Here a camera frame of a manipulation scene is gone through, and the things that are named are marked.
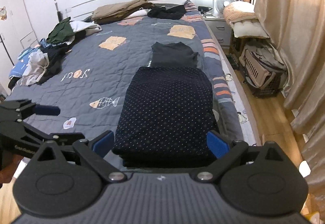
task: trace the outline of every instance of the gray ribbed surface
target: gray ribbed surface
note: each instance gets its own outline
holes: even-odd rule
[[[38,219],[22,215],[15,224],[300,224],[299,214],[280,219],[247,216],[227,205],[213,185],[193,181],[188,174],[134,174],[110,185],[100,200],[78,215]]]

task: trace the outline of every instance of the blue gripper pad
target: blue gripper pad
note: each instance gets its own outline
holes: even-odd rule
[[[209,131],[206,135],[206,143],[210,151],[218,159],[230,151],[231,141],[226,142],[221,139],[217,132]]]
[[[113,148],[114,145],[114,133],[112,131],[105,131],[89,142],[88,145],[95,153],[101,158],[104,158],[106,154]]]

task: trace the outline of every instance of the drawer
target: drawer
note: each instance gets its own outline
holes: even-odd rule
[[[206,20],[206,23],[209,25],[211,30],[220,33],[231,33],[231,28],[227,25],[225,21],[221,20]]]
[[[24,49],[27,48],[28,46],[34,44],[35,42],[36,42],[35,45],[37,45],[37,38],[33,31],[21,40],[21,44]]]
[[[221,46],[230,46],[230,33],[216,32],[214,35]]]

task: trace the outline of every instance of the green clothing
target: green clothing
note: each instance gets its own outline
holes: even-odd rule
[[[68,41],[72,36],[74,36],[74,32],[69,22],[70,19],[71,17],[61,20],[48,35],[46,42],[51,44],[59,44]]]

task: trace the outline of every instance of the fan grille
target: fan grille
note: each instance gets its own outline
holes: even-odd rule
[[[215,3],[217,11],[221,14],[223,14],[223,10],[225,8],[224,3],[226,1],[228,1],[229,3],[235,2],[235,0],[217,0]]]

